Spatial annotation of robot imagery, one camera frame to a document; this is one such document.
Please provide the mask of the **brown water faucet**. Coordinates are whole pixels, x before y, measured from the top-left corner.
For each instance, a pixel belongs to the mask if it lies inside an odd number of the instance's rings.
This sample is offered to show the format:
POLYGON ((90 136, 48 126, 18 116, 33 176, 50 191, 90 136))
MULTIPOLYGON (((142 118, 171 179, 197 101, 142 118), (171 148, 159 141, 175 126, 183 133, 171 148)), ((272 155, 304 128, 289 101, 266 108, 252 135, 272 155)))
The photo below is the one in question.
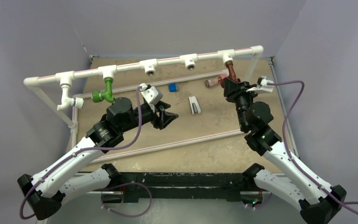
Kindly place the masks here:
POLYGON ((233 67, 233 61, 227 61, 225 62, 225 66, 228 70, 228 75, 226 75, 225 77, 222 77, 220 79, 220 85, 222 88, 225 88, 225 83, 224 83, 224 79, 228 78, 229 80, 232 80, 236 83, 240 83, 241 80, 239 78, 237 78, 234 67, 233 67))

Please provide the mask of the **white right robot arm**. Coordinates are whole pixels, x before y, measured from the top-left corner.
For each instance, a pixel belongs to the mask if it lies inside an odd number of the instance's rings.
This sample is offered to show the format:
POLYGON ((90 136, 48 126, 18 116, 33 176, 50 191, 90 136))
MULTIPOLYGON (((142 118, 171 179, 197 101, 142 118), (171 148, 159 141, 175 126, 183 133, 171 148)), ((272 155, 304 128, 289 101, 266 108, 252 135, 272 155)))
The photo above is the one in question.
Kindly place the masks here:
POLYGON ((247 145, 284 174, 276 176, 255 163, 244 172, 244 186, 249 190, 259 187, 278 196, 297 209, 308 224, 327 224, 341 210, 346 190, 316 175, 287 149, 279 134, 269 126, 274 118, 269 105, 254 102, 254 97, 263 87, 272 91, 273 83, 259 78, 257 84, 250 85, 226 77, 220 84, 226 101, 235 104, 247 145))

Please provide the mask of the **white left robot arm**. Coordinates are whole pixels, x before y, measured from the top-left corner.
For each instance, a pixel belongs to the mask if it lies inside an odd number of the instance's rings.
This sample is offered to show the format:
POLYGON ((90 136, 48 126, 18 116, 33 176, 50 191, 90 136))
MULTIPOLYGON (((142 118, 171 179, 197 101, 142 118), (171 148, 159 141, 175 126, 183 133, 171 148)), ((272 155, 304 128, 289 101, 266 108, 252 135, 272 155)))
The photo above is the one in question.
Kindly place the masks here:
POLYGON ((100 121, 63 157, 34 175, 24 174, 18 178, 17 183, 24 195, 19 208, 20 218, 28 219, 24 214, 26 205, 30 206, 33 217, 44 220, 82 194, 131 186, 132 182, 122 181, 121 173, 112 164, 105 164, 78 178, 75 174, 108 151, 126 149, 127 146, 122 145, 125 132, 136 129, 137 133, 131 141, 135 143, 144 124, 150 123, 156 129, 165 129, 179 117, 169 112, 169 108, 168 103, 159 99, 138 99, 137 106, 133 107, 130 99, 117 98, 100 121))

